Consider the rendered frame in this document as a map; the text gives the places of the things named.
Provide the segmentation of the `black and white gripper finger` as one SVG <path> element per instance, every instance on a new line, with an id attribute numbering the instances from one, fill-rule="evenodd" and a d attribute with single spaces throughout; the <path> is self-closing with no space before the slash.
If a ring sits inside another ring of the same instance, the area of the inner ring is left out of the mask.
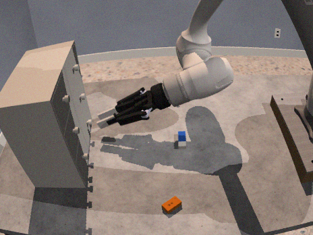
<path id="1" fill-rule="evenodd" d="M 129 109 L 126 109 L 125 111 L 122 111 L 118 114 L 114 113 L 112 116 L 97 121 L 96 124 L 99 126 L 100 129 L 102 129 L 112 124 L 116 124 L 117 122 L 119 123 L 120 126 L 122 126 L 140 120 L 148 120 L 149 119 L 148 115 L 152 110 L 152 107 L 150 109 L 146 109 L 145 111 L 144 110 L 140 111 L 138 108 L 138 106 L 146 102 L 148 102 L 147 98 L 142 99 L 140 102 L 134 104 L 133 107 L 130 107 Z"/>
<path id="2" fill-rule="evenodd" d="M 104 112 L 101 112 L 97 114 L 100 120 L 103 120 L 109 116 L 112 116 L 114 113 L 118 114 L 122 111 L 125 111 L 126 109 L 133 107 L 135 103 L 137 103 L 137 100 L 143 99 L 147 97 L 147 94 L 145 93 L 146 90 L 144 87 L 142 87 L 140 90 L 136 91 L 135 93 L 121 99 L 117 102 L 117 105 L 113 108 L 110 108 Z"/>

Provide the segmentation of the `blue and beige eraser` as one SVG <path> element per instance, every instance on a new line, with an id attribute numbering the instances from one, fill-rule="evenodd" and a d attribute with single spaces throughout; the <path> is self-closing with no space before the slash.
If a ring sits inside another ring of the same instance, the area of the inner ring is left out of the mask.
<path id="1" fill-rule="evenodd" d="M 186 149 L 186 131 L 178 131 L 178 149 Z"/>

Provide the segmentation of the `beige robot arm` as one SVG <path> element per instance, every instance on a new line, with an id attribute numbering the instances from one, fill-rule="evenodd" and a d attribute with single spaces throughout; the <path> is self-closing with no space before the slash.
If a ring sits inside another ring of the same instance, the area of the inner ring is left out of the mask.
<path id="1" fill-rule="evenodd" d="M 190 25 L 176 42 L 176 53 L 183 71 L 163 79 L 163 91 L 170 104 L 212 96 L 233 83 L 233 70 L 223 57 L 212 57 L 207 26 L 224 0 L 200 0 Z M 295 26 L 313 70 L 313 0 L 281 0 Z M 313 142 L 313 72 L 306 105 L 296 105 L 310 141 Z"/>

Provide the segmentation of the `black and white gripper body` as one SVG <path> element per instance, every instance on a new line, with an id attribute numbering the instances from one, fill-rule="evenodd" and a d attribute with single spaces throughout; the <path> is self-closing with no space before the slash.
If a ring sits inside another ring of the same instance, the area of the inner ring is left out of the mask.
<path id="1" fill-rule="evenodd" d="M 147 100 L 148 102 L 138 106 L 139 110 L 146 110 L 146 109 L 150 109 L 152 107 L 152 111 L 154 111 L 155 109 L 165 109 L 167 107 L 170 107 L 170 103 L 168 102 L 164 91 L 163 91 L 163 83 L 158 83 L 154 86 L 151 86 L 150 90 L 146 91 L 145 93 L 147 94 Z M 143 99 L 145 99 L 143 98 Z"/>

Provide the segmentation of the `grey chest of drawers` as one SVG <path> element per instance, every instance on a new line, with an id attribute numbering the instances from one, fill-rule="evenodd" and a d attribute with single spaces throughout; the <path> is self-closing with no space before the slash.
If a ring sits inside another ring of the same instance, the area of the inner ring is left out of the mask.
<path id="1" fill-rule="evenodd" d="M 73 45 L 26 51 L 0 92 L 0 129 L 35 187 L 86 187 L 51 102 Z"/>

